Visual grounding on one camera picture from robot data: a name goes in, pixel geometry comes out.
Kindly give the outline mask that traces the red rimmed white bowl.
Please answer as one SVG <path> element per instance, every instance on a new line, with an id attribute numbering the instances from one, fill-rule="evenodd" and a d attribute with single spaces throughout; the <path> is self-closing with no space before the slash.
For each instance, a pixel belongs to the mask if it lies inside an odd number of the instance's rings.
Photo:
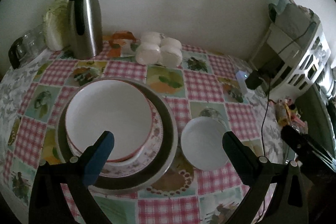
<path id="1" fill-rule="evenodd" d="M 134 85 L 104 79 L 82 87 L 66 108 L 68 139 L 78 152 L 93 145 L 104 131 L 114 136 L 109 162 L 132 157 L 145 144 L 153 127 L 150 103 Z"/>

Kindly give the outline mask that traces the checkered fruit tablecloth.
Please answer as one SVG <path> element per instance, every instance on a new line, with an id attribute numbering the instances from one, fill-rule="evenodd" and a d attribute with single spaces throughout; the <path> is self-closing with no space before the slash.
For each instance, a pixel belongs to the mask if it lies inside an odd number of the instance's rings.
<path id="1" fill-rule="evenodd" d="M 60 112 L 82 85 L 99 77 L 139 80 L 163 96 L 178 131 L 199 116 L 215 118 L 258 155 L 283 161 L 274 105 L 260 89 L 238 96 L 235 74 L 246 62 L 194 46 L 183 47 L 177 69 L 143 66 L 132 58 L 108 57 L 109 44 L 95 58 L 78 61 L 68 51 L 46 51 L 20 70 L 10 69 L 1 82 L 1 194 L 9 205 L 1 223 L 15 213 L 27 223 L 31 187 L 40 159 L 59 163 L 55 129 Z M 202 171 L 178 153 L 167 173 L 143 190 L 114 196 L 93 195 L 113 223 L 221 223 L 248 191 L 231 164 Z"/>

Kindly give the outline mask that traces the napa cabbage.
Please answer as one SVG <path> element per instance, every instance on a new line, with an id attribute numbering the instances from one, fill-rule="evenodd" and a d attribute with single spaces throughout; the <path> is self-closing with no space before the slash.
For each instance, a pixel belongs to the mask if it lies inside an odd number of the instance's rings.
<path id="1" fill-rule="evenodd" d="M 52 51 L 69 45 L 67 5 L 67 0 L 54 0 L 43 15 L 45 42 Z"/>

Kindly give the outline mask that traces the floral rimmed white plate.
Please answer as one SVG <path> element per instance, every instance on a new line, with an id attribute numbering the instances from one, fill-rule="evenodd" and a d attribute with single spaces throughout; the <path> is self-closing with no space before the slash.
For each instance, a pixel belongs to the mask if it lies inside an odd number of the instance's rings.
<path id="1" fill-rule="evenodd" d="M 145 144 L 132 157 L 119 161 L 106 161 L 101 175 L 108 178 L 122 178 L 139 173 L 147 167 L 157 156 L 163 141 L 163 125 L 162 120 L 158 114 L 158 110 L 149 101 L 152 110 L 153 127 L 151 129 L 149 138 Z M 67 136 L 67 142 L 70 150 L 75 155 L 80 155 L 82 152 L 76 151 Z"/>

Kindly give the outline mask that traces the black power adapter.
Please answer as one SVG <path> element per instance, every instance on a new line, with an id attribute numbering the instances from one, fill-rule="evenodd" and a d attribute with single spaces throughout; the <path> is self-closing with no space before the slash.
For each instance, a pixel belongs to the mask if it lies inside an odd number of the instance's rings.
<path id="1" fill-rule="evenodd" d="M 252 73 L 245 79 L 245 84 L 250 90 L 257 89 L 262 83 L 263 80 L 260 78 L 260 73 L 257 70 L 252 71 Z"/>

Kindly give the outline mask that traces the stainless steel thermos jug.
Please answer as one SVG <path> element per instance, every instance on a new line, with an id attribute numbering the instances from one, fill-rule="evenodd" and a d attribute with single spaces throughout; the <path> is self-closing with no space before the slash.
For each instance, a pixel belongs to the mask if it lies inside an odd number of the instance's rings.
<path id="1" fill-rule="evenodd" d="M 98 0 L 69 0 L 67 26 L 71 50 L 76 59 L 91 59 L 102 51 L 102 21 Z"/>

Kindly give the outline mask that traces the white power strip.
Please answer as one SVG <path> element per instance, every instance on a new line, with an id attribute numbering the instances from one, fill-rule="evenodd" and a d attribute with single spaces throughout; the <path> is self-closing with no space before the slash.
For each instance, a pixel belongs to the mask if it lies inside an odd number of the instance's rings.
<path id="1" fill-rule="evenodd" d="M 247 88 L 247 85 L 246 85 L 246 79 L 247 79 L 247 73 L 244 72 L 244 71 L 237 71 L 236 73 L 236 79 L 237 79 L 237 82 L 240 86 L 240 90 L 241 90 L 241 93 L 243 95 L 246 95 L 248 93 L 248 88 Z"/>

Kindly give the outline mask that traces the white toilet paper pack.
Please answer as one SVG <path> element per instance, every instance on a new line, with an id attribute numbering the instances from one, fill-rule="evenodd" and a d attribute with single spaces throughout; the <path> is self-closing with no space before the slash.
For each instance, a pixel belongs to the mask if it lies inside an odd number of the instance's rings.
<path id="1" fill-rule="evenodd" d="M 182 44 L 159 32 L 144 32 L 135 52 L 135 60 L 141 65 L 161 65 L 177 68 L 183 59 Z"/>

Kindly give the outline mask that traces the glass jar with dark lid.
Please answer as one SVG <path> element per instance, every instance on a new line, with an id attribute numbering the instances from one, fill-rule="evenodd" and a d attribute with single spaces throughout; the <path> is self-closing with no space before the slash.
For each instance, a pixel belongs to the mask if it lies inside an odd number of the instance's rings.
<path id="1" fill-rule="evenodd" d="M 43 25 L 40 24 L 12 43 L 8 52 L 12 68 L 24 67 L 36 59 L 46 48 Z"/>

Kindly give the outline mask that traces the orange patterned packet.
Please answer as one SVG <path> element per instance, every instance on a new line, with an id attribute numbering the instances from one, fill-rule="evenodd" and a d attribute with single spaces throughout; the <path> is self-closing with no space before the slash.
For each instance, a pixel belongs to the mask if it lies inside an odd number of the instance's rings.
<path id="1" fill-rule="evenodd" d="M 139 40 L 130 31 L 117 31 L 112 35 L 104 36 L 103 39 L 109 44 L 108 57 L 135 56 L 139 46 Z"/>

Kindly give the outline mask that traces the plain white bowl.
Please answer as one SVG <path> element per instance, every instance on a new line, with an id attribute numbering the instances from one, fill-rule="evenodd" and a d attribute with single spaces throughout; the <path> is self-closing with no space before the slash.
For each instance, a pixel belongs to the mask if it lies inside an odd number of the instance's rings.
<path id="1" fill-rule="evenodd" d="M 190 120 L 181 133 L 181 148 L 187 161 L 204 171 L 216 170 L 228 163 L 222 138 L 225 125 L 210 117 Z"/>

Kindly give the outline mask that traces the grey round metal tray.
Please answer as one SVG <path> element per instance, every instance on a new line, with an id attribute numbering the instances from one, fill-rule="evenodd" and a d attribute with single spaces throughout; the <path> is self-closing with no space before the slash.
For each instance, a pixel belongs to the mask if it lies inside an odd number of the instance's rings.
<path id="1" fill-rule="evenodd" d="M 163 125 L 163 141 L 161 144 L 161 148 L 159 149 L 159 152 L 157 156 L 154 158 L 154 160 L 145 169 L 143 169 L 139 173 L 133 174 L 128 177 L 122 177 L 122 178 L 108 178 L 108 177 L 102 176 L 100 173 L 100 175 L 98 176 L 98 179 L 93 184 L 95 189 L 101 188 L 106 193 L 123 194 L 123 193 L 140 190 L 142 188 L 146 188 L 147 186 L 155 183 L 157 180 L 159 180 L 164 175 L 164 173 L 171 166 L 171 163 L 173 162 L 173 159 L 175 157 L 175 153 L 176 153 L 177 145 L 178 145 L 178 132 L 177 132 L 176 121 L 173 117 L 173 113 L 171 112 L 171 109 L 169 108 L 169 105 L 165 102 L 165 100 L 159 94 L 153 91 L 150 87 L 146 86 L 143 83 L 140 83 L 138 81 L 133 81 L 130 79 L 119 78 L 119 79 L 111 79 L 111 80 L 126 81 L 127 83 L 134 85 L 141 92 L 143 92 L 147 100 L 149 100 L 154 105 L 154 107 L 156 107 L 156 109 L 158 110 L 158 114 L 162 120 L 162 125 Z M 57 134 L 56 134 L 56 142 L 59 145 L 60 157 L 64 159 L 65 159 L 64 154 L 66 153 L 66 150 L 70 149 L 68 142 L 67 142 L 67 133 L 66 133 L 66 126 L 65 126 L 65 117 L 66 117 L 65 110 L 69 102 L 66 104 L 60 116 L 59 125 L 57 129 Z M 74 185 L 84 186 L 84 184 L 79 180 L 79 178 L 74 175 L 74 170 L 75 170 L 74 165 L 71 164 L 69 161 L 66 161 L 64 164 L 59 164 L 56 166 L 56 174 L 60 177 L 60 181 L 62 183 L 65 183 L 68 185 L 74 184 Z"/>

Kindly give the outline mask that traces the yellow snack packet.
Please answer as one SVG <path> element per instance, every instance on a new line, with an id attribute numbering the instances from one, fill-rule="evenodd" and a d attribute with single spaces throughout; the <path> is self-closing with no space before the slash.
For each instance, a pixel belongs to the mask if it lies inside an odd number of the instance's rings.
<path id="1" fill-rule="evenodd" d="M 307 122 L 301 119 L 298 108 L 291 98 L 285 97 L 282 100 L 278 100 L 275 104 L 275 112 L 279 126 L 295 125 L 307 128 Z"/>

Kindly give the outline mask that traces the white plastic basket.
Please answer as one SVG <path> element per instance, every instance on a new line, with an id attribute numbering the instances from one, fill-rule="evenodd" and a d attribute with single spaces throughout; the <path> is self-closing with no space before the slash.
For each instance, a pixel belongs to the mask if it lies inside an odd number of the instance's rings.
<path id="1" fill-rule="evenodd" d="M 253 50 L 250 66 L 277 101 L 303 95 L 318 79 L 331 55 L 320 18 L 294 0 L 268 5 L 270 25 Z"/>

